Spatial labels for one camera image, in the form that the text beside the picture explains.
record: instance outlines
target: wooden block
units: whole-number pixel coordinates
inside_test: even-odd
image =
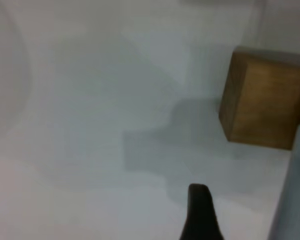
[[[300,123],[300,55],[237,49],[219,119],[229,141],[290,150]]]

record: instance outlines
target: white surface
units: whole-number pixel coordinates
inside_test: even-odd
[[[266,239],[289,152],[228,143],[217,109],[236,45],[300,52],[287,6],[2,0],[0,240],[176,240],[190,183],[227,240]]]

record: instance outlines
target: gray pole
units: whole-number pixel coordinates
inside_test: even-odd
[[[268,240],[300,240],[300,126]]]

